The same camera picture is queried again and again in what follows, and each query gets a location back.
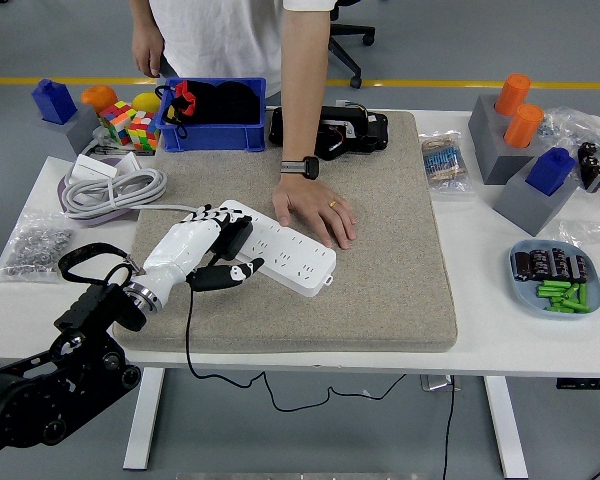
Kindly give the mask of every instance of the yellow ball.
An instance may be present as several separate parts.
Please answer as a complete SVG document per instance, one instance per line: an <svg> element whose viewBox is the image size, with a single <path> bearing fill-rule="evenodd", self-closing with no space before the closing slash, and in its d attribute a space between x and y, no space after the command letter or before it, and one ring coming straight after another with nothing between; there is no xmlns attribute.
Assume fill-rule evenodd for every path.
<svg viewBox="0 0 600 480"><path fill-rule="evenodd" d="M160 110L160 99L154 92L141 93L133 99L131 108L138 112L158 113L158 110Z"/></svg>

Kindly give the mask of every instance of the person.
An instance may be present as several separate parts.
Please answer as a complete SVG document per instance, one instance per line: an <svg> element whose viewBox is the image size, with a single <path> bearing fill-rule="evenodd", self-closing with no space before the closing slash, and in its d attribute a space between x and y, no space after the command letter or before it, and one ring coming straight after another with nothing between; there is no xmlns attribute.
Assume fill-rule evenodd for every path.
<svg viewBox="0 0 600 480"><path fill-rule="evenodd" d="M138 69L158 77L264 77L281 91L282 161L314 154L328 62L329 12L336 0L129 0ZM327 247L356 238L351 205L325 182L280 174L272 193L278 222L300 215Z"/></svg>

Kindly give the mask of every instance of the gray floor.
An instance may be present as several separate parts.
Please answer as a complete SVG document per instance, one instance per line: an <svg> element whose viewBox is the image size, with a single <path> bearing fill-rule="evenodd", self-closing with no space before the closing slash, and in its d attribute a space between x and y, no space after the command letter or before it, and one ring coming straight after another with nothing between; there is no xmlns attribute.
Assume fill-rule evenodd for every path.
<svg viewBox="0 0 600 480"><path fill-rule="evenodd" d="M342 44L369 79L503 81L514 71L538 82L600 82L600 0L365 0L343 22L378 28L376 43ZM126 2L12 0L0 5L0 77L137 77ZM349 73L336 62L331 78ZM72 85L77 98L86 85ZM32 85L0 86L0 252L46 158L30 129ZM121 98L145 91L116 86ZM470 110L474 88L330 87L372 108ZM600 90L534 89L542 107L600 116ZM246 378L245 372L229 372ZM329 385L381 394L390 375L271 374L285 407L321 400ZM600 392L555 389L555 379L509 379L530 477L587 479L600 470ZM449 449L451 479L501 478L486 394L462 378ZM0 479L175 478L179 472L397 472L440 478L448 394L426 394L407 377L381 402L334 398L276 412L259 383L242 391L169 371L147 472L123 472L134 392L58 447L4 450Z"/></svg>

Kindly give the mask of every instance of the orange cylinder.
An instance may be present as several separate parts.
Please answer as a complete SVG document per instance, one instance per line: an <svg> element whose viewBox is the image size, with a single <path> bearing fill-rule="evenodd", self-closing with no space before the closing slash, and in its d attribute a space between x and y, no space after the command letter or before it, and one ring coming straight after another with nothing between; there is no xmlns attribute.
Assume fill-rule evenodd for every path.
<svg viewBox="0 0 600 480"><path fill-rule="evenodd" d="M94 85L82 92L80 101L91 105L96 111L96 115L99 115L102 110L116 103L118 96L108 85Z"/></svg>
<svg viewBox="0 0 600 480"><path fill-rule="evenodd" d="M510 117L524 103L531 89L531 79L521 73L512 73L502 87L495 109L500 115Z"/></svg>
<svg viewBox="0 0 600 480"><path fill-rule="evenodd" d="M523 103L520 105L507 131L504 141L515 148L527 148L538 131L544 112L537 105Z"/></svg>

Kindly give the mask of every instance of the green battery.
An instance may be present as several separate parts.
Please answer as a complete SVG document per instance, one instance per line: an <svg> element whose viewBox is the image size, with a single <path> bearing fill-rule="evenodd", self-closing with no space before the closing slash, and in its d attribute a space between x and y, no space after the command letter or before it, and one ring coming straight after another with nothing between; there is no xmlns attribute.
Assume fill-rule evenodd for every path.
<svg viewBox="0 0 600 480"><path fill-rule="evenodd" d="M583 283L580 285L580 289L578 290L578 303L580 305L587 305L587 284Z"/></svg>
<svg viewBox="0 0 600 480"><path fill-rule="evenodd" d="M560 312L560 313L575 313L573 308L565 308L565 307L547 307L545 308L547 312Z"/></svg>
<svg viewBox="0 0 600 480"><path fill-rule="evenodd" d="M560 297L560 296L562 296L562 294L560 292L552 292L552 291L546 292L544 290L538 290L538 292L536 293L536 296L538 298L553 298L553 297Z"/></svg>
<svg viewBox="0 0 600 480"><path fill-rule="evenodd" d="M543 287L542 285L538 285L539 292L556 292L560 295L564 294L567 289L562 287Z"/></svg>
<svg viewBox="0 0 600 480"><path fill-rule="evenodd" d="M544 287L571 288L571 282L562 282L560 280L544 280L542 282L542 286L544 286Z"/></svg>
<svg viewBox="0 0 600 480"><path fill-rule="evenodd" d="M569 290L564 292L564 298L573 297L573 295L578 291L578 289L579 289L578 284L577 283L573 284Z"/></svg>
<svg viewBox="0 0 600 480"><path fill-rule="evenodd" d="M589 313L591 309L586 305L580 305L572 300L565 300L562 305L567 308L573 308L576 312Z"/></svg>

